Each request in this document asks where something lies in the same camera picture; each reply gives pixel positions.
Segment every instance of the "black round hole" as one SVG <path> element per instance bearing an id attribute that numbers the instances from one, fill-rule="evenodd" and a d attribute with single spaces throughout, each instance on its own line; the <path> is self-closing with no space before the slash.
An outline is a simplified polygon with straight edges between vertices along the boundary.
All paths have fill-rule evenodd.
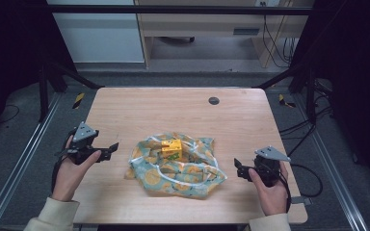
<path id="1" fill-rule="evenodd" d="M 209 103 L 212 104 L 212 105 L 217 105 L 217 104 L 219 104 L 219 98 L 217 98 L 217 97 L 210 97 L 209 98 Z"/>

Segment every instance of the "hand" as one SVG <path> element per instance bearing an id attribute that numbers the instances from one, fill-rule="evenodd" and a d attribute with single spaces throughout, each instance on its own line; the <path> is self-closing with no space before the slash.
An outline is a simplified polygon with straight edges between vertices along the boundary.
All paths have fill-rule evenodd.
<path id="1" fill-rule="evenodd" d="M 73 136 L 70 136 L 67 140 L 66 148 L 70 146 Z M 84 163 L 77 166 L 73 161 L 64 157 L 59 172 L 56 177 L 56 185 L 52 193 L 52 199 L 68 202 L 73 196 L 74 192 L 79 187 L 83 180 L 84 175 L 89 168 L 98 160 L 101 155 L 101 151 L 95 151 Z"/>
<path id="2" fill-rule="evenodd" d="M 281 174 L 288 179 L 288 173 L 283 162 L 280 162 Z M 249 169 L 251 180 L 257 188 L 260 199 L 260 206 L 264 215 L 271 216 L 286 213 L 287 191 L 284 185 L 278 180 L 271 188 L 263 184 L 259 174 L 254 169 Z"/>

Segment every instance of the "person's right hand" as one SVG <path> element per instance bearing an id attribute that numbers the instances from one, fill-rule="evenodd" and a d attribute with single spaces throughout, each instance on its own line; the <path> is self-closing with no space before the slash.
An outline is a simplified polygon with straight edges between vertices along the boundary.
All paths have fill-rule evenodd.
<path id="1" fill-rule="evenodd" d="M 287 180 L 288 173 L 283 162 L 280 162 L 280 171 Z M 249 175 L 251 176 L 251 180 L 257 188 L 260 199 L 260 206 L 263 210 L 264 215 L 271 216 L 276 214 L 285 214 L 287 204 L 287 191 L 284 185 L 278 180 L 271 188 L 266 187 L 263 184 L 260 176 L 252 168 L 249 169 Z"/>

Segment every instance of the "black curtain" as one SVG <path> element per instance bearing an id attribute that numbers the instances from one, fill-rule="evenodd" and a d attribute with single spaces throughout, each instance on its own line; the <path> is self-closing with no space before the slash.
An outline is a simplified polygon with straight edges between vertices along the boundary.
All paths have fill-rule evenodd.
<path id="1" fill-rule="evenodd" d="M 316 1 L 316 6 L 338 5 Z M 325 17 L 309 18 L 293 65 L 303 60 L 327 22 Z M 370 0 L 347 1 L 315 51 L 310 66 L 318 78 L 331 81 L 334 115 L 356 159 L 370 166 Z"/>
<path id="2" fill-rule="evenodd" d="M 56 61 L 77 72 L 52 13 L 23 11 L 19 6 L 17 1 L 0 0 L 0 115 L 14 90 L 39 81 L 44 62 Z M 63 82 L 62 73 L 55 71 L 49 79 Z"/>

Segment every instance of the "person's left hand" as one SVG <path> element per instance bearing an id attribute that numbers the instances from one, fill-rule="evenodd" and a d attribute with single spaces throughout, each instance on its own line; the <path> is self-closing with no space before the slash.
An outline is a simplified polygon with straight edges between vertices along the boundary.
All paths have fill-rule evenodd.
<path id="1" fill-rule="evenodd" d="M 68 138 L 66 148 L 70 146 L 72 139 L 73 136 Z M 100 155 L 101 151 L 95 151 L 80 166 L 74 164 L 70 158 L 64 157 L 65 159 L 62 161 L 56 177 L 56 185 L 51 196 L 52 199 L 64 202 L 71 201 L 84 175 L 98 160 Z"/>

